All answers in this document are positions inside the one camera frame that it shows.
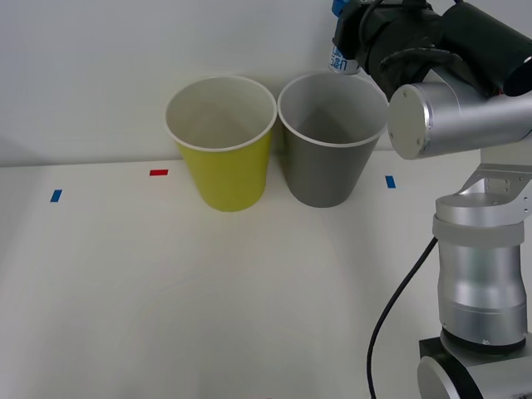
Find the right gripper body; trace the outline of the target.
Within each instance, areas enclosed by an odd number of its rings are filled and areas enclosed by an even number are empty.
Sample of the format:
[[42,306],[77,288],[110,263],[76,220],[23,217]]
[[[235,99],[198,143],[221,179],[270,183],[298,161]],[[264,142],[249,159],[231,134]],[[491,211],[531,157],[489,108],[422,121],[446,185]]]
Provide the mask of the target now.
[[373,1],[347,1],[337,17],[337,49],[348,61],[366,67],[369,50],[362,45],[360,26],[366,10]]

